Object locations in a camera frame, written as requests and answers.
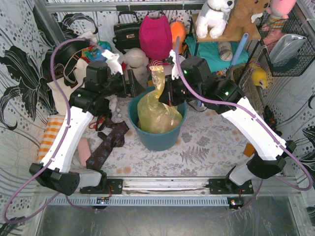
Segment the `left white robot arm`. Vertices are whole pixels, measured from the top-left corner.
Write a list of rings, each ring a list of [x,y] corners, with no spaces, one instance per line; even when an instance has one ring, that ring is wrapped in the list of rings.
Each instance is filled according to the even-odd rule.
[[[66,100],[69,111],[51,148],[40,163],[30,166],[29,172],[41,186],[67,196],[77,189],[82,194],[115,193],[101,167],[113,148],[124,145],[124,135],[129,127],[124,121],[114,123],[111,120],[112,112],[107,97],[136,97],[145,91],[133,70],[127,70],[127,74],[126,81],[124,74],[114,72],[108,61],[94,61],[87,66],[84,86],[77,88]],[[70,171],[74,152],[85,129],[93,118],[101,117],[104,122],[96,124],[96,131],[107,127],[111,129],[110,134],[98,134],[102,143],[86,161],[86,169]]]

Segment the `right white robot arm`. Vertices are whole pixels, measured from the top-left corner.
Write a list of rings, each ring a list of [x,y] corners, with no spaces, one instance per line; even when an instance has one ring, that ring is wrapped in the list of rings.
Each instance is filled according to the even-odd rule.
[[[229,171],[225,185],[241,186],[254,177],[268,179],[285,166],[285,158],[296,148],[275,133],[251,106],[243,91],[231,79],[213,76],[205,59],[194,56],[181,59],[171,56],[173,68],[166,77],[159,102],[178,106],[192,100],[229,120],[254,147],[254,154]]]

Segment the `yellow plastic trash bag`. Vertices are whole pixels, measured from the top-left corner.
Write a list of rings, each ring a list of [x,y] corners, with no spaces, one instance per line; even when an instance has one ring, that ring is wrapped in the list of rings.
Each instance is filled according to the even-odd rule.
[[[137,104],[138,127],[148,133],[161,134],[175,129],[183,116],[176,107],[159,102],[165,87],[165,72],[162,66],[151,66],[154,90],[144,95]]]

